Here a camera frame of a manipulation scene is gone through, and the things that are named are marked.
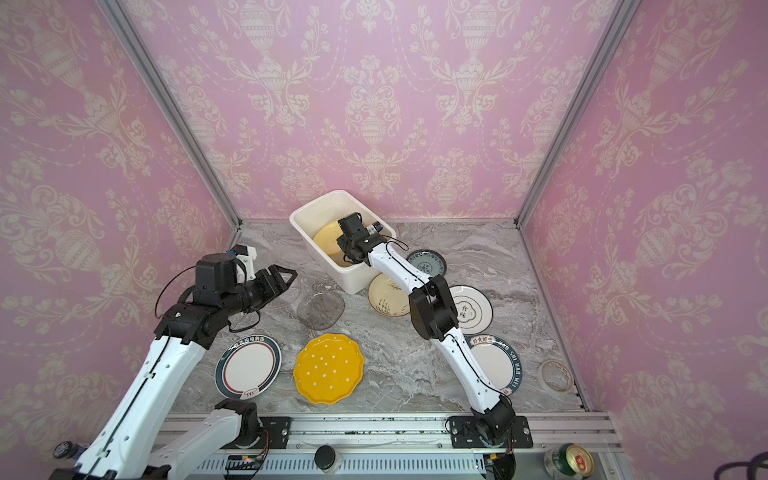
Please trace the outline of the white plate green cloud emblem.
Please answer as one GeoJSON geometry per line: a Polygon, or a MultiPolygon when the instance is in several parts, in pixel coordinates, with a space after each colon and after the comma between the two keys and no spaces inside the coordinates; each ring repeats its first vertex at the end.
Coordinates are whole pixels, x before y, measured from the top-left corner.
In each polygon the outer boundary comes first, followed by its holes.
{"type": "Polygon", "coordinates": [[[491,325],[493,306],[483,292],[468,285],[452,286],[450,292],[457,308],[459,328],[465,335],[480,334],[491,325]]]}

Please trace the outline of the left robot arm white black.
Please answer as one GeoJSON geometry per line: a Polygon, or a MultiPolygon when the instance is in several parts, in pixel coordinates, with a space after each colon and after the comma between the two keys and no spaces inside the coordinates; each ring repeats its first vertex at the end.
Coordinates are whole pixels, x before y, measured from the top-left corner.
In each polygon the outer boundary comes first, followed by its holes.
{"type": "Polygon", "coordinates": [[[194,267],[195,282],[161,315],[142,367],[87,448],[53,479],[185,479],[226,445],[253,447],[268,440],[254,404],[223,400],[191,430],[152,449],[190,373],[236,314],[258,312],[285,293],[297,271],[279,265],[257,270],[252,248],[237,245],[209,254],[194,267]]]}

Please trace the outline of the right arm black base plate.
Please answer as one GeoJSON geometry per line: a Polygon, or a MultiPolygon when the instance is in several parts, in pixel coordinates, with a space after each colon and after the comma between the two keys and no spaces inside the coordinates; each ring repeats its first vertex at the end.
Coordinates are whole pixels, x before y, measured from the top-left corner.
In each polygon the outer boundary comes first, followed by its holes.
{"type": "Polygon", "coordinates": [[[528,419],[517,416],[509,431],[497,443],[484,440],[478,429],[476,419],[471,415],[450,416],[445,427],[451,437],[451,445],[455,449],[504,448],[531,449],[534,441],[531,435],[528,419]]]}

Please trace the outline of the yellow scalloped dotted plate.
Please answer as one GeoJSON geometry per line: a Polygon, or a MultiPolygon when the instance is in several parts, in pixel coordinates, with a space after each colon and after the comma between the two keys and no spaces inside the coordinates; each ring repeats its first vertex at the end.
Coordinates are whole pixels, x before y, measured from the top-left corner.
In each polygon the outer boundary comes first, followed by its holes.
{"type": "Polygon", "coordinates": [[[349,397],[364,375],[359,345],[341,334],[311,340],[299,353],[293,378],[298,393],[313,405],[334,405],[349,397]]]}

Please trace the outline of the pale yellow round plate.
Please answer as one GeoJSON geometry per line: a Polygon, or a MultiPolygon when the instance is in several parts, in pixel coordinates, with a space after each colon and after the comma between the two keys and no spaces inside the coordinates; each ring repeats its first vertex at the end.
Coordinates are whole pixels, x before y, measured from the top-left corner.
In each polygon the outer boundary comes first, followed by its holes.
{"type": "Polygon", "coordinates": [[[342,236],[342,230],[337,220],[322,227],[312,238],[313,242],[339,267],[349,267],[351,263],[345,258],[345,254],[338,245],[338,238],[342,236]]]}

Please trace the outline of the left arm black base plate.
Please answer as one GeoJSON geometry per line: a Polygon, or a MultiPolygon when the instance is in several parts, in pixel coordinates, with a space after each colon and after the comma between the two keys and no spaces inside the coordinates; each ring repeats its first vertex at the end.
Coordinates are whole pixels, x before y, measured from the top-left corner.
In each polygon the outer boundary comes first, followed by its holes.
{"type": "Polygon", "coordinates": [[[258,417],[246,420],[241,434],[234,440],[240,449],[284,450],[287,447],[292,418],[287,416],[258,417]]]}

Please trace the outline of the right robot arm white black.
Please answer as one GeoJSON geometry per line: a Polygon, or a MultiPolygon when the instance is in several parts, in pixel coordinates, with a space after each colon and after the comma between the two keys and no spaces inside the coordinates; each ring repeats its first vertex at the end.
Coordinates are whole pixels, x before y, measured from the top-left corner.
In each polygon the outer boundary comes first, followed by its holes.
{"type": "Polygon", "coordinates": [[[338,221],[337,244],[344,259],[353,265],[366,264],[392,280],[408,294],[411,323],[423,339],[443,354],[468,398],[479,436],[489,445],[510,441],[516,420],[510,397],[496,389],[485,374],[459,328],[458,310],[447,281],[430,276],[396,252],[396,240],[382,233],[375,222],[363,223],[358,212],[338,221]]]}

